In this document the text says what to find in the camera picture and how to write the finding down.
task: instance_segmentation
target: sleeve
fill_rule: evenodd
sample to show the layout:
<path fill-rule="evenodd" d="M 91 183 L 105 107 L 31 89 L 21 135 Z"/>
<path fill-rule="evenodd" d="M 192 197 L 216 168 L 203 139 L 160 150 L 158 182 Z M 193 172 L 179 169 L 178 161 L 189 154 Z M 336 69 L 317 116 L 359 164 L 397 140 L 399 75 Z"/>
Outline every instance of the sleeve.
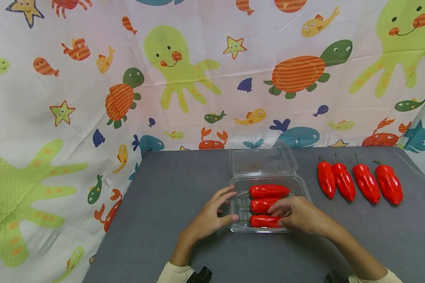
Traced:
<path fill-rule="evenodd" d="M 370 281 L 370 280 L 361 280 L 356 275 L 351 275 L 348 277 L 349 283 L 403 283 L 392 271 L 387 270 L 387 275 L 380 280 Z"/>
<path fill-rule="evenodd" d="M 190 266 L 180 267 L 167 262 L 157 283 L 186 283 L 193 273 Z"/>

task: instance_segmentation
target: red bell pepper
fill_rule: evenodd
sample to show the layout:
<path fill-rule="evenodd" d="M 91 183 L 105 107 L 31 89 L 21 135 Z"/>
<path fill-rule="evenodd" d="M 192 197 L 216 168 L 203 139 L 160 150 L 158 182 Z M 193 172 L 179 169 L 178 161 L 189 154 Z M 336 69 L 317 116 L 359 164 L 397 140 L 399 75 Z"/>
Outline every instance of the red bell pepper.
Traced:
<path fill-rule="evenodd" d="M 252 199 L 261 199 L 261 198 L 282 198 L 288 196 L 290 189 L 281 185 L 257 185 L 251 186 L 249 188 L 250 197 Z"/>
<path fill-rule="evenodd" d="M 272 217 L 269 215 L 252 215 L 249 223 L 251 227 L 280 228 L 280 226 L 277 225 L 277 222 L 281 219 L 282 217 Z"/>
<path fill-rule="evenodd" d="M 321 190 L 326 194 L 329 199 L 333 199 L 336 189 L 336 182 L 332 167 L 329 162 L 326 162 L 320 156 L 320 163 L 317 165 L 318 182 L 320 183 Z"/>
<path fill-rule="evenodd" d="M 375 172 L 382 195 L 389 203 L 395 206 L 399 205 L 403 200 L 403 190 L 394 169 L 388 165 L 383 165 L 380 161 L 375 162 L 379 165 Z"/>
<path fill-rule="evenodd" d="M 337 154 L 335 154 L 335 164 L 332 165 L 332 172 L 337 182 L 338 191 L 348 202 L 352 202 L 356 196 L 354 182 L 346 170 L 345 164 L 337 163 Z"/>
<path fill-rule="evenodd" d="M 250 209 L 254 214 L 267 214 L 268 209 L 279 200 L 279 198 L 261 198 L 250 201 Z"/>
<path fill-rule="evenodd" d="M 357 185 L 364 197 L 371 203 L 377 204 L 381 197 L 375 177 L 370 173 L 370 169 L 365 164 L 359 163 L 359 158 L 355 154 L 357 165 L 353 167 L 353 173 Z"/>

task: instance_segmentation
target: gray table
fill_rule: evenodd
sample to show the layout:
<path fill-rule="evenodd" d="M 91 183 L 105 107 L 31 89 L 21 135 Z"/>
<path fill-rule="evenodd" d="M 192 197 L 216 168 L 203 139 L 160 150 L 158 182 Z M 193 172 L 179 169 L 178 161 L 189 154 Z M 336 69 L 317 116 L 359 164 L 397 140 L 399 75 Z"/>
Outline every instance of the gray table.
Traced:
<path fill-rule="evenodd" d="M 370 205 L 358 191 L 352 204 L 338 192 L 328 200 L 316 179 L 318 156 L 334 152 L 349 171 L 373 160 L 394 167 L 404 187 L 394 208 L 382 197 Z M 425 282 L 425 176 L 397 148 L 293 149 L 298 173 L 313 203 L 338 223 L 404 283 Z M 124 197 L 84 283 L 156 282 L 177 235 L 218 189 L 228 185 L 227 151 L 190 150 L 149 153 Z M 212 270 L 211 282 L 322 282 L 330 270 L 352 273 L 325 239 L 303 233 L 232 233 L 223 229 L 198 243 L 192 267 Z"/>

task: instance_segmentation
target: orange crab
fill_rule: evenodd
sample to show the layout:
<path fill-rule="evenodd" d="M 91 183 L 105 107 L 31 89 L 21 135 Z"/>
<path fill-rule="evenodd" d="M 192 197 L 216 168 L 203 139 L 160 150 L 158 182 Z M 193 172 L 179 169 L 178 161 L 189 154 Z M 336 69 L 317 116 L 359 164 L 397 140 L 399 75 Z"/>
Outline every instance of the orange crab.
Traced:
<path fill-rule="evenodd" d="M 390 125 L 395 121 L 395 119 L 387 120 L 387 118 L 389 117 L 386 117 L 386 119 L 379 122 L 377 128 L 373 131 L 373 135 L 364 139 L 364 141 L 362 142 L 362 146 L 394 146 L 395 144 L 397 144 L 398 140 L 403 136 L 404 133 L 406 133 L 406 131 L 412 124 L 412 122 L 409 122 L 408 125 L 404 125 L 403 123 L 401 123 L 398 126 L 398 131 L 401 133 L 401 136 L 389 133 L 377 134 L 376 132 L 379 129 Z"/>
<path fill-rule="evenodd" d="M 90 7 L 93 7 L 93 3 L 90 0 L 84 0 Z M 72 10 L 77 4 L 87 10 L 87 5 L 85 5 L 82 0 L 52 0 L 52 9 L 56 9 L 58 18 L 60 18 L 60 10 L 63 18 L 66 18 L 65 9 Z"/>
<path fill-rule="evenodd" d="M 217 132 L 219 139 L 223 140 L 224 143 L 218 140 L 203 140 L 204 136 L 211 133 L 211 129 L 206 130 L 204 127 L 201 129 L 201 143 L 198 145 L 198 149 L 224 149 L 227 144 L 228 134 L 226 131 L 222 131 L 222 134 Z"/>

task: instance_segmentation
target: right hand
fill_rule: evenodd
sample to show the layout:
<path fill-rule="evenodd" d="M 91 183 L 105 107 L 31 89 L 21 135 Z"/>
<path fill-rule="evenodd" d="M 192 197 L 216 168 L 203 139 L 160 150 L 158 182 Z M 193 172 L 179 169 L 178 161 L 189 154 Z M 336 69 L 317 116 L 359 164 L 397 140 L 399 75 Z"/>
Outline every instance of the right hand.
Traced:
<path fill-rule="evenodd" d="M 320 211 L 305 197 L 289 197 L 278 200 L 268 212 L 273 217 L 284 217 L 278 221 L 279 226 L 295 227 L 306 233 L 331 236 L 332 232 L 340 230 L 341 226 L 332 218 Z"/>

